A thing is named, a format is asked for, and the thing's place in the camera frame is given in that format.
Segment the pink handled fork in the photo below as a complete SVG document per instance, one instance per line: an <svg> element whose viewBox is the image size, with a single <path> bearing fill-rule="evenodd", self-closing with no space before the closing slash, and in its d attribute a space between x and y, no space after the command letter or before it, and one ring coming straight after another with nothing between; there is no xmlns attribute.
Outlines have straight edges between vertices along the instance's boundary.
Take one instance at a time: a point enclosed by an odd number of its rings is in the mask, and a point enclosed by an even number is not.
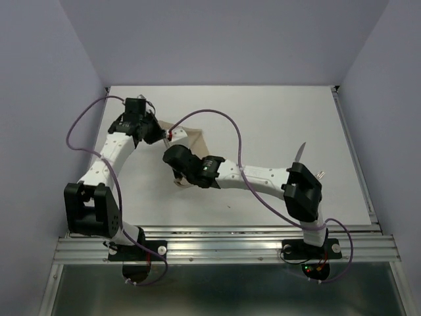
<svg viewBox="0 0 421 316"><path fill-rule="evenodd" d="M167 138L165 138L165 139L163 140L163 142L164 142L164 144L165 144L166 149L168 149L168 148L171 146L170 141L168 141L168 139L167 139ZM176 181L176 182L181 182L181 181L182 181L183 176L182 176L180 173L178 173L178 172L176 172L175 170L173 170L173 174L174 174L174 178L175 178L175 181ZM326 174L326 173L325 173L324 171L320 171L320 172L318 172L317 174L315 174L315 177L316 177L318 180L320 180L320 179L322 179L322 178L324 177L324 175L325 175L325 174Z"/></svg>

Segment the beige cloth napkin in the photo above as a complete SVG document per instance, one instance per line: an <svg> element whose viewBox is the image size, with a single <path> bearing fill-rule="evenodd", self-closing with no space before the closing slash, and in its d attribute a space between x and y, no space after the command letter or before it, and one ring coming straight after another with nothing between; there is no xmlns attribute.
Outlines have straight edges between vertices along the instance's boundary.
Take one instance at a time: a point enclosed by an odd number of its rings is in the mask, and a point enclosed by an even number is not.
<svg viewBox="0 0 421 316"><path fill-rule="evenodd" d="M160 120L159 124L160 124L161 128L166 130L168 141L171 141L172 137L170 136L169 130L174 125L174 123L165 122L163 120ZM180 126L180 125L175 127L174 129L176 129L176 128L183 128L187 132L187 134L189 136L189 147L188 148L191 150L191 152L194 155L198 156L199 158L204 158L205 156L209 155L209 150L207 148L207 145L206 145L206 142L205 142L205 139L204 139L204 135L203 135L203 131L201 129L187 128L187 127Z"/></svg>

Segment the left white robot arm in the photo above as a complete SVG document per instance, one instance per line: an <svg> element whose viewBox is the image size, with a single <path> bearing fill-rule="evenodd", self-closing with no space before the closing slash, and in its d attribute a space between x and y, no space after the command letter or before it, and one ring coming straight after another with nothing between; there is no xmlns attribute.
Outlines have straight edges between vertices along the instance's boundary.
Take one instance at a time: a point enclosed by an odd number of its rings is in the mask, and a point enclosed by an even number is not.
<svg viewBox="0 0 421 316"><path fill-rule="evenodd" d="M139 143L159 142L166 132L150 101L139 97L121 102L124 110L108 128L101 151L88 151L92 165L79 181L66 185L64 203L71 233L102 237L124 246L131 259L140 259L146 253L145 233L123 221L118 174Z"/></svg>

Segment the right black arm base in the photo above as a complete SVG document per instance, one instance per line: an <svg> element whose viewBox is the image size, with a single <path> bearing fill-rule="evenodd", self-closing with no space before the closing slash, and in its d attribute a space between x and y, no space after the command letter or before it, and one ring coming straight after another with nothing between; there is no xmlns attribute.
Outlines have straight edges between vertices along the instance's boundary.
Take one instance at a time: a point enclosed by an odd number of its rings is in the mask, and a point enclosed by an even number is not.
<svg viewBox="0 0 421 316"><path fill-rule="evenodd" d="M328 238L321 247L308 245L302 239L284 240L281 253L287 261L319 261L341 259L343 257L339 240L335 238Z"/></svg>

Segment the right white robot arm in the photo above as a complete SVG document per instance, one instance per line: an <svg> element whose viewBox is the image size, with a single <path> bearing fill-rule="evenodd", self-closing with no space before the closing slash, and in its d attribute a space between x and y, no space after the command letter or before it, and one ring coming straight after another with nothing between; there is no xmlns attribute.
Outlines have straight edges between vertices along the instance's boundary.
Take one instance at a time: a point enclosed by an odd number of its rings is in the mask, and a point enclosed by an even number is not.
<svg viewBox="0 0 421 316"><path fill-rule="evenodd" d="M193 186L249 190L271 212L289 222L260 195L281 199L288 215L299 221L291 224L303 231L303 251L317 257L326 250L327 228L318 212L322 185L304 164L294 162L280 169L243 166L219 156L200 158L184 145L169 147L162 160L178 178L185 178Z"/></svg>

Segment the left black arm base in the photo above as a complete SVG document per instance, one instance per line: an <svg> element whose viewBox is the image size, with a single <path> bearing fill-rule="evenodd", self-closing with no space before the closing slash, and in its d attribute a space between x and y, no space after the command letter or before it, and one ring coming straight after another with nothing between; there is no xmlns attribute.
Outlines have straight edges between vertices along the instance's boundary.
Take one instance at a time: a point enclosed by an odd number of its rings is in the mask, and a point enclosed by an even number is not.
<svg viewBox="0 0 421 316"><path fill-rule="evenodd" d="M166 240L150 240L146 238L145 233L142 232L137 242L142 244L144 248L147 248L166 259L166 252L168 249L168 242ZM103 245L108 249L109 253L107 260L111 262L162 261L162 259L159 259L156 255L152 255L136 245L123 246L108 241L104 241Z"/></svg>

